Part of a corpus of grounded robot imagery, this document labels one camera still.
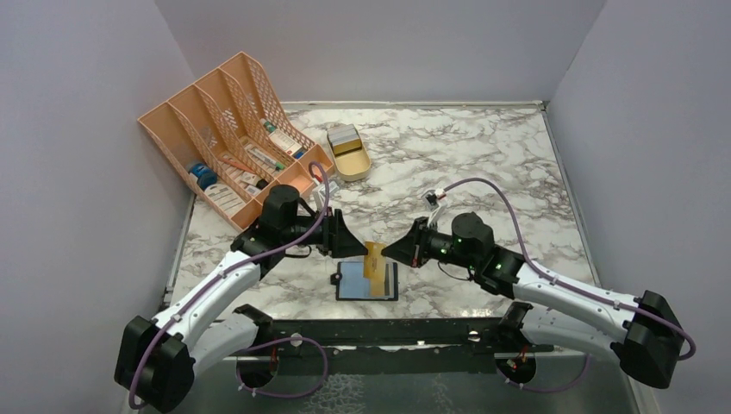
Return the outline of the yellow credit card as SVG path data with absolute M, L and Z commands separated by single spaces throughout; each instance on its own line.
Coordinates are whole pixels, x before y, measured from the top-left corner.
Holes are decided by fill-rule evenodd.
M 397 276 L 370 280 L 370 298 L 374 300 L 397 300 Z
M 366 241 L 367 255 L 363 259 L 363 275 L 372 283 L 384 282 L 386 275 L 386 262 L 383 250 L 386 245 L 380 242 Z

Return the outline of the black leather card holder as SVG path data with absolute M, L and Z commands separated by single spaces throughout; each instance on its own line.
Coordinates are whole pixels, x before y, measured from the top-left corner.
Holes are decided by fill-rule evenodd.
M 337 270 L 330 275 L 337 301 L 397 301 L 397 263 L 384 265 L 384 293 L 371 293 L 371 282 L 363 274 L 363 261 L 344 260 L 337 263 Z

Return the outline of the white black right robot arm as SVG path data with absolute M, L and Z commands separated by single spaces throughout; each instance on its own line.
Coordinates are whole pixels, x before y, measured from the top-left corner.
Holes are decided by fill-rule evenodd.
M 557 345 L 619 364 L 634 380 L 666 389 L 681 360 L 685 339 L 665 297 L 610 292 L 566 278 L 496 244 L 492 228 L 475 213 L 462 213 L 448 234 L 417 218 L 383 255 L 410 267 L 437 260 L 463 267 L 484 291 L 529 302 L 530 309 L 497 328 L 499 343 L 517 351 L 529 342 Z

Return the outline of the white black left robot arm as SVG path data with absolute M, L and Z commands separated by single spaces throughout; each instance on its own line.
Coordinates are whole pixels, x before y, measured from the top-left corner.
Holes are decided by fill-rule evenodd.
M 233 241 L 229 252 L 203 282 L 154 317 L 133 318 L 122 334 L 114 379 L 128 390 L 133 410 L 148 405 L 160 412 L 175 409 L 196 376 L 227 354 L 244 348 L 267 350 L 271 331 L 248 317 L 210 325 L 245 290 L 258 284 L 289 248 L 309 246 L 332 258 L 364 256 L 365 245 L 347 228 L 341 210 L 329 206 L 328 180 L 318 187 L 320 204 L 308 215 L 292 185 L 275 185 L 259 217 Z

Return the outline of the beige card tray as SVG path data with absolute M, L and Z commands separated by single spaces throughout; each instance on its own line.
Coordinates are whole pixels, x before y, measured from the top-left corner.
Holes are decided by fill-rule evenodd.
M 346 182 L 353 182 L 364 179 L 367 177 L 371 170 L 371 157 L 366 150 L 366 146 L 363 140 L 362 143 L 363 147 L 358 151 L 354 151 L 349 154 L 343 154 L 342 156 L 338 157 L 335 157 L 333 155 L 335 170 L 341 177 L 341 179 Z

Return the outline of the white label card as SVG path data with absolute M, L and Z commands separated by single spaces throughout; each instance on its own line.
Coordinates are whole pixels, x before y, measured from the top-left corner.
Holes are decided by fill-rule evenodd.
M 228 218 L 235 216 L 246 206 L 246 201 L 225 184 L 210 185 L 203 192 Z

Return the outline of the white glue stick box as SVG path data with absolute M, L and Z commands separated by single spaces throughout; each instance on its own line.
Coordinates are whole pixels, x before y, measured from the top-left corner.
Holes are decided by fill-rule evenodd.
M 259 122 L 267 131 L 269 139 L 283 152 L 290 155 L 294 159 L 299 159 L 304 155 L 304 146 L 296 141 L 294 138 L 287 135 L 274 123 L 268 121 L 265 118 L 260 118 Z

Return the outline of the orange pen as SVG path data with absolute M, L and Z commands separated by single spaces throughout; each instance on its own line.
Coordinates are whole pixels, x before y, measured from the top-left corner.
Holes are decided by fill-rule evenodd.
M 244 164 L 240 163 L 240 162 L 239 162 L 239 161 L 237 161 L 237 160 L 234 160 L 234 159 L 229 159 L 229 158 L 226 158 L 226 157 L 224 157 L 224 156 L 218 156 L 218 157 L 217 157 L 217 159 L 218 159 L 218 160 L 219 160 L 220 162 L 222 162 L 222 163 L 224 163 L 224 164 L 226 164 L 226 165 L 229 165 L 229 166 L 235 167 L 235 168 L 237 168 L 237 169 L 239 169 L 239 170 L 242 170 L 243 172 L 246 172 L 246 173 L 251 173 L 251 174 L 257 175 L 257 173 L 256 173 L 256 172 L 255 172 L 254 170 L 252 170 L 252 169 L 251 169 L 251 168 L 249 168 L 248 166 L 246 166 L 246 165 L 244 165 Z

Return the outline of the orange plastic desk organizer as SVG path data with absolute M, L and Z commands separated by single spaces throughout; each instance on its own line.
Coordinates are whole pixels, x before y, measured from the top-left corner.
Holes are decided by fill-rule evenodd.
M 294 159 L 277 147 L 260 118 L 301 143 L 304 155 Z M 238 231 L 256 219 L 275 185 L 294 186 L 307 197 L 317 184 L 309 174 L 310 162 L 320 163 L 328 176 L 334 174 L 334 162 L 325 149 L 290 122 L 263 66 L 243 52 L 148 111 L 138 122 L 197 197 Z M 285 169 L 276 171 L 253 157 L 245 149 L 248 145 L 262 149 Z M 226 165 L 218 156 L 237 160 L 257 175 Z M 218 175 L 219 184 L 228 185 L 246 201 L 238 214 L 226 217 L 197 186 L 186 171 L 195 161 L 205 163 Z

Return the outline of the black mounting base rail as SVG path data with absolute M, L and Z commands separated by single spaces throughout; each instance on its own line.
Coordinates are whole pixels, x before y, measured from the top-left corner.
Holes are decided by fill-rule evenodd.
M 245 379 L 334 374 L 494 373 L 533 345 L 498 317 L 261 320 L 257 351 L 234 353 Z

